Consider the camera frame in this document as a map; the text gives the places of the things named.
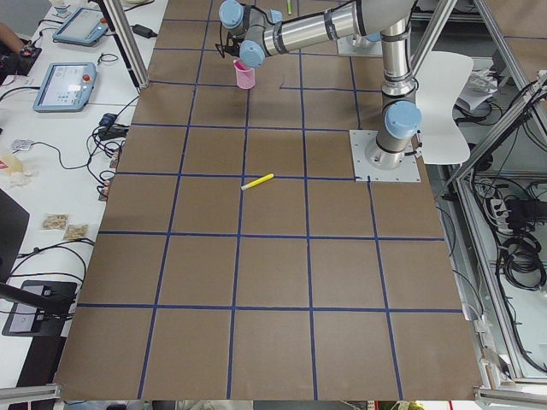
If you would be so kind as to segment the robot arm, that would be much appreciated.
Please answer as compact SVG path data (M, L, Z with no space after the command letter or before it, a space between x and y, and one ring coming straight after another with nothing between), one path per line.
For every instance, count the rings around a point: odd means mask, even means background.
M368 144L366 156L372 166L393 170L401 165L422 122L415 104L418 82L412 72L409 45L413 7L411 1L348 1L333 9L283 20L255 5L224 1L219 18L228 43L219 50L238 57L246 67L258 68L270 56L354 35L379 35L383 125Z

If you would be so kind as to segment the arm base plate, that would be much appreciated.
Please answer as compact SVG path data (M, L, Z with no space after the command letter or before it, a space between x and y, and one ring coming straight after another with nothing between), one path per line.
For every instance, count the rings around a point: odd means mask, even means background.
M387 153L376 141L375 130L350 130L350 148L357 182L420 183L410 143L399 153Z
M381 57L381 34L376 32L367 36L354 34L337 40L339 56Z

